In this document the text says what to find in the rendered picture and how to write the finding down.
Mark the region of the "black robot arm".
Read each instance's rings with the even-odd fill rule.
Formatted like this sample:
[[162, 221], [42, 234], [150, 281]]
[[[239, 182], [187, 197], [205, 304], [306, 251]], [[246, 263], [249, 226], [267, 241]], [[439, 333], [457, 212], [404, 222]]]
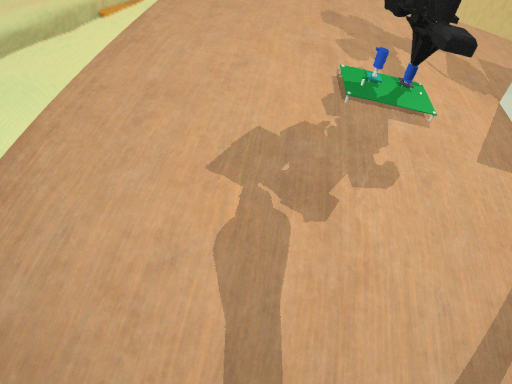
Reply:
[[396, 17], [406, 17], [406, 15], [423, 14], [431, 15], [434, 12], [436, 0], [384, 0], [386, 10], [393, 12]]

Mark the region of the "green circuit board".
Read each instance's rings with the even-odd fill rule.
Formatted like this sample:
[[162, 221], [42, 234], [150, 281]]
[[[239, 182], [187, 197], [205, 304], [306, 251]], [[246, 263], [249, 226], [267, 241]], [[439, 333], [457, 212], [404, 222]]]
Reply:
[[418, 66], [409, 62], [404, 78], [378, 73], [384, 67], [389, 50], [383, 47], [376, 47], [375, 50], [374, 72], [340, 65], [339, 74], [342, 75], [346, 92], [344, 102], [347, 103], [352, 96], [431, 114], [429, 121], [434, 115], [438, 116], [423, 85], [412, 81]]

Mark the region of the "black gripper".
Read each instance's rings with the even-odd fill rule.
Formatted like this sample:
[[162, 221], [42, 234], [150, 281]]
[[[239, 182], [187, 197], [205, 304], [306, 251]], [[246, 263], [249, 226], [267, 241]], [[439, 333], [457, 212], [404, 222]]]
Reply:
[[[460, 20], [456, 11], [461, 0], [436, 0], [431, 15], [422, 13], [406, 16], [412, 33], [411, 63], [418, 66], [437, 50], [443, 50], [465, 57], [473, 57], [477, 41], [466, 29], [450, 25]], [[431, 17], [430, 17], [431, 16]], [[437, 22], [436, 22], [437, 21]]]

